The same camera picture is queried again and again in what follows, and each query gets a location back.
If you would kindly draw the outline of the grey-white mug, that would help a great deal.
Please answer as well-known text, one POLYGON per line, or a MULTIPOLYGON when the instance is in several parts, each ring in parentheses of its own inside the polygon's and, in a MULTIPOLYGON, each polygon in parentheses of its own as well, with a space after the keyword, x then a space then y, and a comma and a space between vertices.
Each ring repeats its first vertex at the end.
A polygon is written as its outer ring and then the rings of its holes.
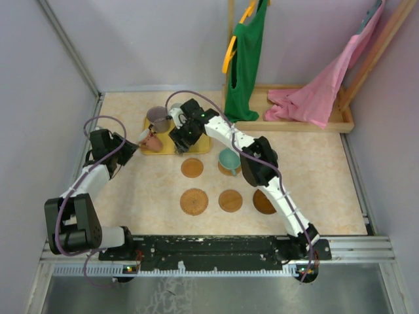
POLYGON ((182 106, 182 103, 174 103, 174 104, 171 105, 170 111, 172 111, 172 110, 178 110, 178 109, 181 108, 181 106, 182 106))

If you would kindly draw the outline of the wooden rack base tray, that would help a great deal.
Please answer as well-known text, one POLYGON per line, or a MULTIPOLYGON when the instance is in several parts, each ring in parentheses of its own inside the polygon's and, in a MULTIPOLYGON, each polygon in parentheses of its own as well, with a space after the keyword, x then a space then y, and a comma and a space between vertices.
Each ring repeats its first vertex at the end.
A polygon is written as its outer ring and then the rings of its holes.
POLYGON ((329 117, 327 126, 323 129, 307 122, 289 121, 280 119, 274 122, 264 120, 264 113, 271 108, 272 103, 267 98, 269 90, 288 90, 302 88, 298 84, 256 84, 249 108, 259 114, 259 118, 253 122, 237 122, 236 127, 242 131, 301 131, 301 132, 331 132, 350 133, 354 128, 354 119, 350 107, 341 108, 340 99, 345 93, 343 86, 340 86, 337 98, 333 104, 333 110, 329 117))

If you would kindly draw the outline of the teal mug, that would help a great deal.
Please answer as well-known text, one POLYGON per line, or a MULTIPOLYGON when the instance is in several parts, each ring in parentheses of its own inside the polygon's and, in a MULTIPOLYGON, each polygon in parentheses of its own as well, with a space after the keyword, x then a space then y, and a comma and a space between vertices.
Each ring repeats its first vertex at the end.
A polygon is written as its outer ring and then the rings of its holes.
POLYGON ((237 176, 240 168, 240 157, 232 150, 226 148, 219 153, 220 166, 232 176, 237 176))

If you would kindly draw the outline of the pink mug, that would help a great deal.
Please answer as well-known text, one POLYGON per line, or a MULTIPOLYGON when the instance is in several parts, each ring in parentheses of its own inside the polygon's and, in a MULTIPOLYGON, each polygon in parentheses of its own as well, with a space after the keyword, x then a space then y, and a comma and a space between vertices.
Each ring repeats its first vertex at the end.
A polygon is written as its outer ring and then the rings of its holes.
POLYGON ((137 139, 137 144, 141 150, 160 152, 163 149, 161 140, 150 129, 144 130, 137 139))

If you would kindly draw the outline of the yellow tray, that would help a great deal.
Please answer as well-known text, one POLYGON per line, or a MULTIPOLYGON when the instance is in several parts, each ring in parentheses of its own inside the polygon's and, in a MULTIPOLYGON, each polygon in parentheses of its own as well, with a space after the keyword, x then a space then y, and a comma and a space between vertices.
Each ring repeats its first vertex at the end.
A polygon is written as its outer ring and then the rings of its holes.
MULTIPOLYGON (((170 121, 170 128, 165 133, 158 133, 156 137, 162 142, 163 148, 160 152, 153 152, 147 149, 144 145, 141 145, 141 152, 145 155, 169 155, 175 154, 175 144, 169 136, 169 132, 174 128, 174 122, 170 121)), ((206 154, 211 150, 211 139, 202 135, 199 140, 190 147, 186 154, 206 154)))

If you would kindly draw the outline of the light wooden coaster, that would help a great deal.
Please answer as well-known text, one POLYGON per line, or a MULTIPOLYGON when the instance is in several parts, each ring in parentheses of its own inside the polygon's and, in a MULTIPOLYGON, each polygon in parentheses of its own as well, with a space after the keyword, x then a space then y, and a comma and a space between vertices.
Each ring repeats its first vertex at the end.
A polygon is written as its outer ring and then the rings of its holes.
POLYGON ((181 172, 188 178, 199 177, 204 170, 203 163, 197 158, 188 158, 181 164, 181 172))

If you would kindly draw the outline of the large brown wooden coaster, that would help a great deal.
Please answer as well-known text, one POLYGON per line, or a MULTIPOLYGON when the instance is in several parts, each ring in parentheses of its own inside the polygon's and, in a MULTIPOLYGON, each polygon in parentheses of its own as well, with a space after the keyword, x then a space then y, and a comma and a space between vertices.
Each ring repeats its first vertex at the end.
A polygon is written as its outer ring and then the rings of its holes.
POLYGON ((253 205, 258 212, 264 215, 272 215, 276 213, 274 206, 260 190, 256 190, 253 195, 253 205))

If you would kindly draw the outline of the large woven rattan coaster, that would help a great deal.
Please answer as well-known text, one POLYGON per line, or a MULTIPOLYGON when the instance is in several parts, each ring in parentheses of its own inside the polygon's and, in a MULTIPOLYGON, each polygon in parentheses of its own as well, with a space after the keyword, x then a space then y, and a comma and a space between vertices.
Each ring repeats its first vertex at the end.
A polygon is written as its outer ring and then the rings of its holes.
POLYGON ((207 194, 198 188, 186 190, 179 201, 182 211, 191 216, 202 214, 206 210, 208 203, 207 194))

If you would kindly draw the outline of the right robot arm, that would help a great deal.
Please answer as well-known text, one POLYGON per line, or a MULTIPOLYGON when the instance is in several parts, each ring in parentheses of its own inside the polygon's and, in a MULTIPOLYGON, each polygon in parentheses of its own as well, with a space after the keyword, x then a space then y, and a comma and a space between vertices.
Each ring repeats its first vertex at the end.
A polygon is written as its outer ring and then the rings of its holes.
POLYGON ((182 105, 166 107, 166 112, 166 118, 175 124, 169 136, 178 152, 188 152, 202 135, 224 144, 240 157, 246 182, 258 188, 284 216, 287 233, 294 240, 293 253, 305 259, 315 252, 319 233, 285 189, 278 157, 266 137, 243 133, 218 106, 205 111, 193 98, 182 105))

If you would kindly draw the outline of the pink shirt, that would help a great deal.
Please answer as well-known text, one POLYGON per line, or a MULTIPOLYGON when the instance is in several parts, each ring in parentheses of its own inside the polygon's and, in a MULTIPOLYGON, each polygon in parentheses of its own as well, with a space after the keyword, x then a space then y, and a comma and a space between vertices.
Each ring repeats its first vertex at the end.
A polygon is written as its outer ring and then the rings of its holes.
POLYGON ((300 89, 269 90, 267 98, 273 106, 264 113, 264 120, 294 120, 325 128, 344 76, 367 46, 385 4, 382 1, 365 29, 351 36, 343 51, 307 85, 300 89))

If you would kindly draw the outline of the green shirt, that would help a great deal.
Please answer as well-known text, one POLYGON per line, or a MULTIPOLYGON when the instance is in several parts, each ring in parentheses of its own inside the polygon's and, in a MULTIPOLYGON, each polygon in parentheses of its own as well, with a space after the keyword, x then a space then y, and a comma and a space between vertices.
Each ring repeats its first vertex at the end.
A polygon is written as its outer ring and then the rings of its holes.
POLYGON ((269 1, 259 1, 252 20, 248 24, 237 24, 233 31, 235 40, 225 100, 225 115, 232 123, 259 118, 259 114, 249 108, 249 100, 255 87, 269 4, 269 1))

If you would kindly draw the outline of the yellow hanger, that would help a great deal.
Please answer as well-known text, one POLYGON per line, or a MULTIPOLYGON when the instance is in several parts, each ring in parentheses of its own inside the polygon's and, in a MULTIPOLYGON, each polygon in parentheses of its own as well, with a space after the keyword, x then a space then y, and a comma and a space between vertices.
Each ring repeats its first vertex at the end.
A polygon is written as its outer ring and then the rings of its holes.
POLYGON ((271 1, 249 1, 227 44, 222 63, 222 73, 244 67, 256 72, 261 57, 266 14, 271 1))

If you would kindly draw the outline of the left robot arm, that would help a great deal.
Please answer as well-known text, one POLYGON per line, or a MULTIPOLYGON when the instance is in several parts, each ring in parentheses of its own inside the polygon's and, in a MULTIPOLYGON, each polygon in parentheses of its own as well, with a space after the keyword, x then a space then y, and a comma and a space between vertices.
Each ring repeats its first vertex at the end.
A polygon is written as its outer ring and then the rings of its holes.
POLYGON ((125 237, 124 228, 104 228, 94 209, 93 200, 125 166, 138 145, 107 129, 92 131, 91 148, 85 155, 81 175, 57 198, 45 202, 45 220, 53 254, 73 256, 89 250, 112 247, 127 260, 136 252, 136 243, 125 237))

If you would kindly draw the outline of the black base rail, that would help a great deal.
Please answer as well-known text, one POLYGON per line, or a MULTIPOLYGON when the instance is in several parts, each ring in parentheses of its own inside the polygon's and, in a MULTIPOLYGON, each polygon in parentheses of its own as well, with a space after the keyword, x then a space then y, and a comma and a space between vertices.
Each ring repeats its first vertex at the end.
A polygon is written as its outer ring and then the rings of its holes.
POLYGON ((141 271, 281 270, 292 261, 307 261, 305 246, 276 235, 134 235, 128 243, 100 253, 99 260, 138 262, 141 271))

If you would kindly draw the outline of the small orange wooden coaster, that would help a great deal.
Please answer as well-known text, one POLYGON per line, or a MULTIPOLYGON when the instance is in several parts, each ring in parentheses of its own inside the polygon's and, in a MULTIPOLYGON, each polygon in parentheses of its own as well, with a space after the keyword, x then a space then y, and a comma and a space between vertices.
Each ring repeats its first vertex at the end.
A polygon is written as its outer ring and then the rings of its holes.
POLYGON ((219 196, 219 206, 228 213, 238 211, 243 204, 242 195, 235 190, 225 190, 219 196))

